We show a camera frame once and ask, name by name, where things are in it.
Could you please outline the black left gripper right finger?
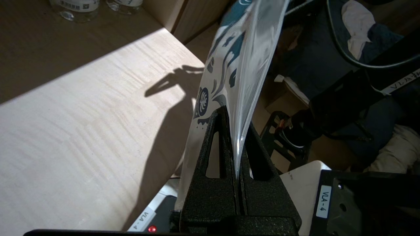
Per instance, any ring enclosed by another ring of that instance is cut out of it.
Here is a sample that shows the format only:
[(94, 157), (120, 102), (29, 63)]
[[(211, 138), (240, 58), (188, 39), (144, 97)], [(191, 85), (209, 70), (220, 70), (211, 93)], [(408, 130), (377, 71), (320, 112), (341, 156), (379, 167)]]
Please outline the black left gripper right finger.
[(240, 161), (245, 215), (261, 220), (263, 230), (298, 230), (301, 217), (253, 124), (249, 125)]

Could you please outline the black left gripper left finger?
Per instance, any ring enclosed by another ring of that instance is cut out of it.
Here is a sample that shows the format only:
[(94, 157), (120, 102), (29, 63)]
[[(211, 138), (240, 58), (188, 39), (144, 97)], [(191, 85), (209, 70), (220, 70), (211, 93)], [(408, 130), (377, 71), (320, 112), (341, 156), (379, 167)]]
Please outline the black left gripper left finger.
[[(214, 134), (219, 134), (219, 178), (206, 176)], [(216, 109), (198, 155), (192, 181), (180, 213), (181, 230), (207, 230), (237, 214), (237, 181), (226, 106)]]

